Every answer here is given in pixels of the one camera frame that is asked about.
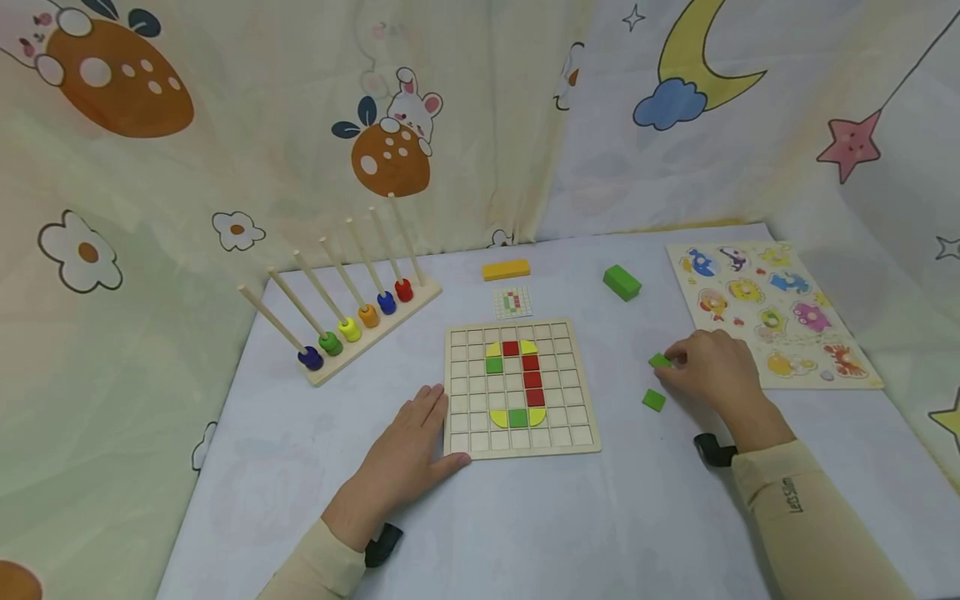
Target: yellow semicircle block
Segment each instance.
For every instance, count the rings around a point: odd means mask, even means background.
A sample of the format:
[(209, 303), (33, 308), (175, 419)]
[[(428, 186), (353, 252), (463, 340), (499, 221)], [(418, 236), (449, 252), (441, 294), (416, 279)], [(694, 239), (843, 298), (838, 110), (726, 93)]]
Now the yellow semicircle block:
[(507, 411), (490, 411), (490, 420), (501, 429), (507, 428)]
[(536, 427), (541, 424), (544, 419), (546, 419), (546, 409), (545, 408), (531, 408), (530, 410), (530, 426)]

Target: green square block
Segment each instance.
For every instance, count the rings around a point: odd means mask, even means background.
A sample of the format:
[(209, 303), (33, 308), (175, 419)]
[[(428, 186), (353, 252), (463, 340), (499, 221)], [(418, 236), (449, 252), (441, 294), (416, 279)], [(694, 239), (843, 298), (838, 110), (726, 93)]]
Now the green square block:
[(487, 359), (487, 373), (503, 372), (503, 359), (499, 356)]
[(640, 282), (620, 265), (613, 265), (605, 271), (603, 282), (623, 301), (627, 301), (640, 293)]
[(525, 408), (517, 408), (516, 410), (510, 411), (508, 417), (510, 419), (511, 427), (527, 426), (527, 409)]
[(653, 368), (656, 368), (656, 367), (673, 367), (673, 363), (671, 363), (669, 360), (667, 360), (667, 359), (666, 359), (666, 356), (663, 356), (663, 355), (660, 354), (659, 352), (657, 352), (656, 354), (654, 354), (654, 357), (651, 358), (648, 362), (650, 363), (650, 366), (653, 367)]
[(658, 394), (653, 390), (647, 390), (647, 395), (643, 397), (643, 403), (657, 412), (663, 409), (664, 402), (666, 402), (666, 398), (663, 397), (663, 394)]

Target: white tablecloth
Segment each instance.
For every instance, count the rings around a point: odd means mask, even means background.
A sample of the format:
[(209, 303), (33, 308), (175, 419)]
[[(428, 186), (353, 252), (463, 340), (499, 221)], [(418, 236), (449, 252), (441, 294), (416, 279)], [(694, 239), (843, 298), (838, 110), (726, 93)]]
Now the white tablecloth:
[[(706, 468), (691, 442), (703, 431), (728, 442), (717, 418), (683, 398), (668, 396), (660, 414), (640, 404), (661, 389), (647, 359), (692, 329), (664, 245), (738, 239), (769, 233), (608, 235), (424, 257), (444, 292), (320, 388), (257, 315), (158, 597), (254, 598), (399, 405), (443, 381), (444, 329), (494, 321), (492, 289), (515, 285), (529, 286), (533, 318), (572, 319), (603, 451), (474, 463), (393, 516), (406, 535), (355, 597), (776, 597), (729, 470)], [(530, 261), (530, 276), (483, 281), (483, 264), (515, 258)], [(602, 283), (614, 263), (643, 283), (638, 298)], [(364, 266), (347, 269), (372, 299)], [(392, 279), (386, 264), (378, 270)], [(333, 269), (318, 273), (353, 306)], [(332, 327), (305, 276), (285, 277)], [(272, 282), (264, 301), (315, 339)], [(960, 595), (960, 498), (884, 393), (770, 396), (917, 595)]]

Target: wooden peg puzzle board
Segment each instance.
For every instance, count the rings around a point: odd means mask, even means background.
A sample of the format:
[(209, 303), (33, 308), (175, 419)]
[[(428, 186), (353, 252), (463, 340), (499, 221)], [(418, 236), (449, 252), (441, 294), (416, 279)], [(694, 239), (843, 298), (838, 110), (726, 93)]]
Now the wooden peg puzzle board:
[(694, 324), (744, 340), (764, 388), (883, 387), (789, 244), (672, 244), (667, 253)]
[(600, 451), (568, 319), (449, 327), (444, 455), (473, 459)]

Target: sleeve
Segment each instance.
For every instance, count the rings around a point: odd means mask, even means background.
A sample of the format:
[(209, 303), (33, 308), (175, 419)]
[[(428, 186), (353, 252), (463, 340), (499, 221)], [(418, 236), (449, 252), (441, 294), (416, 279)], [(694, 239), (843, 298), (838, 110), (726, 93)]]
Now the sleeve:
[(339, 600), (347, 598), (366, 570), (363, 553), (337, 540), (322, 519), (274, 573), (258, 600)]
[(914, 598), (803, 443), (735, 456), (732, 467), (784, 598)]

